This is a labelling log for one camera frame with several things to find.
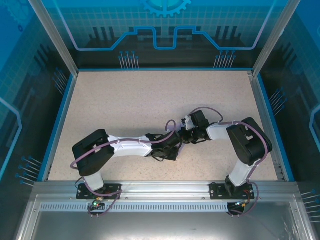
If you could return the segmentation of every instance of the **speckled tabletop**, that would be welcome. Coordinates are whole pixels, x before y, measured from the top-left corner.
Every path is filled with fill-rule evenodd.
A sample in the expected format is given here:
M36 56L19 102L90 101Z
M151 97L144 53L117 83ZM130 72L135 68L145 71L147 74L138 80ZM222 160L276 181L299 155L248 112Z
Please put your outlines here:
M69 165L72 147L97 129L109 135L139 137L163 134L168 120L180 121L197 107L212 107L224 121L260 115L245 71L135 71L80 72L49 180L77 180ZM209 122L220 118L203 111ZM176 161L157 162L151 157L112 158L102 169L104 180L211 181L224 180L237 156L229 140L186 145ZM252 179L276 180L270 154Z

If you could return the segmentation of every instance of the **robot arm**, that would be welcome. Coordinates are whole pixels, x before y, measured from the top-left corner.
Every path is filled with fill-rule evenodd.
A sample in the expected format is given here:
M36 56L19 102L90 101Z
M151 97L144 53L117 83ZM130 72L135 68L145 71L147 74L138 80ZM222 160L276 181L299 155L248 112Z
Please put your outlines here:
M141 156L175 161L182 144L198 144L223 139L231 140L238 157L234 170L225 180L226 189L232 195L237 187L246 183L255 164L265 155L265 147L260 138L243 125L221 124L219 122L210 124L201 110L191 113L181 122L182 127L176 129L169 138L168 136L171 133L166 135L149 133L141 137L121 141L121 139L123 140L122 137L107 135L104 129L95 131L73 146L72 151L76 159L100 145L115 143L102 147L77 162L80 176L84 177L93 191L96 191L104 186L99 170L111 158ZM253 127L263 137L268 152L270 152L272 144L258 124L252 118L246 118L242 122Z

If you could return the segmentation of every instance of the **gear graphic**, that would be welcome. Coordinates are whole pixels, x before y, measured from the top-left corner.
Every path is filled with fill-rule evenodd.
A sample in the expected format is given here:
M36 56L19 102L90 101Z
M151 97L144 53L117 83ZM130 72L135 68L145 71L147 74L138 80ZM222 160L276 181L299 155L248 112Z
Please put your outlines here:
M150 14L166 18L180 14L181 10L186 10L191 0L141 0L141 3L144 5L144 10L149 10Z
M0 0L0 6L6 6L11 17L13 17L18 24L22 24L30 15L28 0Z

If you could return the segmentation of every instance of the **perforated metal strip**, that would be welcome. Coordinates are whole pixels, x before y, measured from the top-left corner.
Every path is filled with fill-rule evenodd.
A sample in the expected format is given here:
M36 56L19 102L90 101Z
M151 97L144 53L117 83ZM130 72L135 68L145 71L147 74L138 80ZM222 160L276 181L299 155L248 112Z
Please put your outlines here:
M41 204L41 212L86 212L88 202L45 202ZM105 202L105 207L95 212L104 212L111 202ZM226 202L117 202L111 212L150 212L150 213L199 213L227 212Z

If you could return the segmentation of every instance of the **enclosure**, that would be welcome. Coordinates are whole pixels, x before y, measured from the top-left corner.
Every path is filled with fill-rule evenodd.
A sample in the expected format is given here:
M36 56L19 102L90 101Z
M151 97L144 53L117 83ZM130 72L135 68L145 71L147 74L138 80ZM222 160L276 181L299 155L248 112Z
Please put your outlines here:
M319 10L316 0L1 1L3 239L318 239ZM238 159L217 139L173 161L112 158L100 173L122 193L91 219L73 146L98 129L163 135L199 107L223 123L252 117L272 143L250 178L250 214L213 198Z

